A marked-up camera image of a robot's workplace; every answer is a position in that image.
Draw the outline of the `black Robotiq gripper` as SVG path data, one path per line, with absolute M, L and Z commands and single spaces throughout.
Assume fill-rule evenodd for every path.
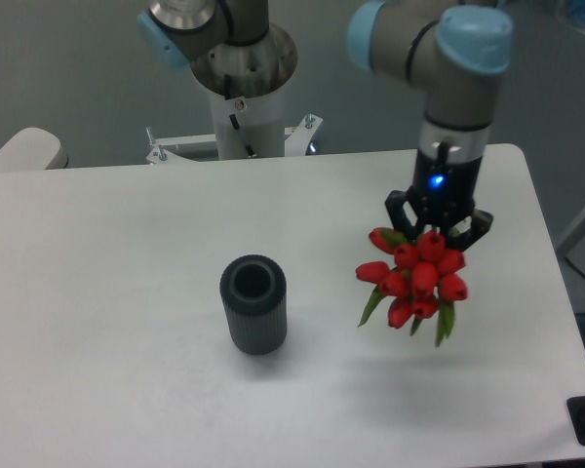
M 488 234 L 493 223 L 491 213 L 475 209 L 474 190 L 482 160 L 480 157 L 463 164 L 441 165 L 418 150 L 410 188 L 392 190 L 384 202 L 393 228 L 407 240 L 415 241 L 426 225 L 448 233 L 471 216 L 468 230 L 448 238 L 450 249 L 465 252 L 471 248 Z M 413 210 L 415 223 L 408 218 L 405 205 Z

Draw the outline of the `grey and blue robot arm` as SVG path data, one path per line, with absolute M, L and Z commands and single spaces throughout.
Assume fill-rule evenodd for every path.
M 290 152 L 281 92 L 297 49 L 267 2 L 153 1 L 137 25 L 163 63 L 189 67 L 209 94 L 221 159 Z M 512 40 L 513 23 L 494 1 L 372 1 L 350 20 L 357 66 L 426 95 L 412 183 L 385 202 L 408 239 L 435 227 L 465 251 L 488 233 L 493 217 L 476 208 L 474 190 Z

